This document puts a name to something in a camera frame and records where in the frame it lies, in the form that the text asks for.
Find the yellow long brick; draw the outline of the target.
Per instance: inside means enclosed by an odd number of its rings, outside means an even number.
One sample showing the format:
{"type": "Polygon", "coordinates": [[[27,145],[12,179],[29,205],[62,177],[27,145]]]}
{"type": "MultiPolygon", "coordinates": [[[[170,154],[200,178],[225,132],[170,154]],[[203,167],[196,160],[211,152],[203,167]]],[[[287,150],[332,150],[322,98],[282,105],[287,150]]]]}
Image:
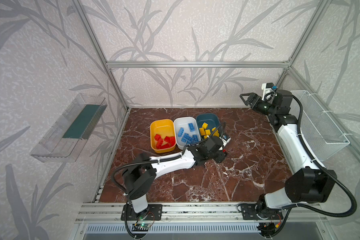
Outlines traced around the yellow long brick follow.
{"type": "Polygon", "coordinates": [[[206,135],[206,132],[205,132],[205,129],[204,129],[204,128],[199,128],[199,131],[200,131],[201,136],[205,136],[205,135],[206,135]]]}

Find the small red brick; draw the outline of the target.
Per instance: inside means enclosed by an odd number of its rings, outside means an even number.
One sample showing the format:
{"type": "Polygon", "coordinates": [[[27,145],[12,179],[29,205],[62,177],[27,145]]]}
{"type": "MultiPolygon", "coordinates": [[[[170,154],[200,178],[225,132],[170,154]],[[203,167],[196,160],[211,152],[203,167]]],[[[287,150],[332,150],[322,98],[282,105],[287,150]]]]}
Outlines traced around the small red brick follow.
{"type": "Polygon", "coordinates": [[[159,134],[156,134],[156,135],[155,135],[155,140],[156,140],[156,141],[159,141],[161,138],[162,138],[161,135],[159,135],[159,134]]]}

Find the blue brick group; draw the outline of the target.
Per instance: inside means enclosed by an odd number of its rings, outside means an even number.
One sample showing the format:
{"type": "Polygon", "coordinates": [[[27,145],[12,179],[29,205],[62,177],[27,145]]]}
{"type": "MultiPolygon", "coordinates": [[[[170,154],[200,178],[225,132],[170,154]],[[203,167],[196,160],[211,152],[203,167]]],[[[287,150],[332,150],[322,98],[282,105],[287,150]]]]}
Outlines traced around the blue brick group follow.
{"type": "Polygon", "coordinates": [[[190,132],[194,132],[196,130],[193,123],[188,123],[188,126],[189,126],[190,132]]]}

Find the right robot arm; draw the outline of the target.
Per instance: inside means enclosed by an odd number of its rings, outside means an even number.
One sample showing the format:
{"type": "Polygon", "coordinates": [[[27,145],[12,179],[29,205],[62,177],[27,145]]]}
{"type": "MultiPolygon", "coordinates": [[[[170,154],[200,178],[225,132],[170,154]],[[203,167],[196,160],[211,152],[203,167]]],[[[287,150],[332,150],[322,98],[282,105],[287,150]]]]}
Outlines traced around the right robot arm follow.
{"type": "Polygon", "coordinates": [[[246,106],[268,117],[287,149],[296,172],[283,188],[261,195],[257,203],[249,207],[260,219],[268,219],[276,211],[298,207],[334,218],[353,215],[358,207],[356,198],[338,180],[336,173],[321,163],[305,140],[301,130],[304,108],[299,98],[285,90],[271,90],[269,94],[273,97],[272,102],[256,93],[240,94],[240,98],[246,106]],[[347,211],[331,213],[311,206],[326,202],[334,185],[338,185],[350,199],[351,206],[347,211]]]}

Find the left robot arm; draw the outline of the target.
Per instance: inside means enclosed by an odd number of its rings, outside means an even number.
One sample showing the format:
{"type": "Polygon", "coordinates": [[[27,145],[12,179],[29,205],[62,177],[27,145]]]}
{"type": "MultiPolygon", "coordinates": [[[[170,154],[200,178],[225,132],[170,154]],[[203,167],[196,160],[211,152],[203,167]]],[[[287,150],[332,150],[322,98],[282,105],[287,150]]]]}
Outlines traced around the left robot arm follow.
{"type": "Polygon", "coordinates": [[[178,170],[202,166],[210,160],[221,163],[228,155],[225,147],[230,141],[231,138],[226,134],[221,137],[211,136],[196,144],[186,145],[176,154],[150,157],[142,153],[132,163],[116,168],[111,179],[127,199],[127,209],[122,219],[140,221],[150,214],[157,217],[146,196],[154,180],[178,170]]]}

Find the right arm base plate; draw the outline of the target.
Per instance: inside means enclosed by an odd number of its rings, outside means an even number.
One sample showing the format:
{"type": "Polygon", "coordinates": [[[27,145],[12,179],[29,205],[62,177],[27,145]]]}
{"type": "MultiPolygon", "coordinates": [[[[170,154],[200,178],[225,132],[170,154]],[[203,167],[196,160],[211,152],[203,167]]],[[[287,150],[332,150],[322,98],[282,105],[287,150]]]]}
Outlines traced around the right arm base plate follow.
{"type": "Polygon", "coordinates": [[[241,203],[237,205],[237,210],[242,214],[244,220],[283,220],[281,210],[269,209],[258,204],[241,203]]]}

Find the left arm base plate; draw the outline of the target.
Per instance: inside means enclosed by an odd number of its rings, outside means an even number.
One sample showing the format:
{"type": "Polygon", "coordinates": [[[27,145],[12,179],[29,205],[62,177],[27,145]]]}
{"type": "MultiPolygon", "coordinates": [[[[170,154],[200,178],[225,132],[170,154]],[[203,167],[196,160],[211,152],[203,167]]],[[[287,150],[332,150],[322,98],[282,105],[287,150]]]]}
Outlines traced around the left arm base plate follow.
{"type": "Polygon", "coordinates": [[[122,210],[122,221],[160,221],[163,213],[163,205],[161,204],[148,204],[148,208],[141,213],[136,213],[133,205],[125,204],[122,210]]]}

